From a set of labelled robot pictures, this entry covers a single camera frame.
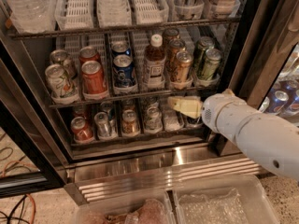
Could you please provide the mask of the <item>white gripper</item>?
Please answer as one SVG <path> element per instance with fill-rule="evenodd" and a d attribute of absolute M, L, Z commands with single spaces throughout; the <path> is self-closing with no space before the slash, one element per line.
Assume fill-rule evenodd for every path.
<path fill-rule="evenodd" d="M 236 134 L 237 126 L 246 117 L 258 113 L 258 110 L 236 97 L 231 89 L 209 96 L 203 103 L 197 96 L 170 96 L 167 103 L 175 111 L 192 119 L 199 118 L 202 112 L 205 125 L 220 134 Z"/>

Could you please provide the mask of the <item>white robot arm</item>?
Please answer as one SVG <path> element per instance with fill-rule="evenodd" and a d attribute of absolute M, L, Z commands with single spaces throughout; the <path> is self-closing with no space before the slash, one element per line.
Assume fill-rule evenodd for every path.
<path fill-rule="evenodd" d="M 201 118 L 267 171 L 299 180 L 299 128 L 287 120 L 249 106 L 231 90 L 209 96 L 170 96 L 173 110 Z"/>

